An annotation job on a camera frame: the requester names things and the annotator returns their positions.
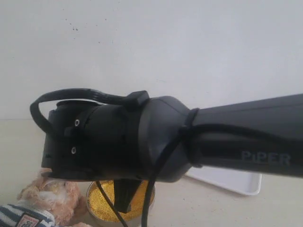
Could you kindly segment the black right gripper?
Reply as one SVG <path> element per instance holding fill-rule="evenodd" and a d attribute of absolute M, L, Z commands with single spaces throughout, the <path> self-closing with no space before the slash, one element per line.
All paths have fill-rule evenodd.
<path fill-rule="evenodd" d="M 131 211 L 131 202 L 142 181 L 133 179 L 114 180 L 114 208 L 118 212 Z"/>

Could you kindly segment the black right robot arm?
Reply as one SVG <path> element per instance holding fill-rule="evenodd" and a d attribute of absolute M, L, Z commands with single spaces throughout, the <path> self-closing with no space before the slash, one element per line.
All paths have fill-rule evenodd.
<path fill-rule="evenodd" d="M 146 91 L 46 93 L 57 101 L 46 126 L 43 167 L 51 178 L 175 182 L 192 167 L 302 177 L 303 96 L 189 109 Z"/>

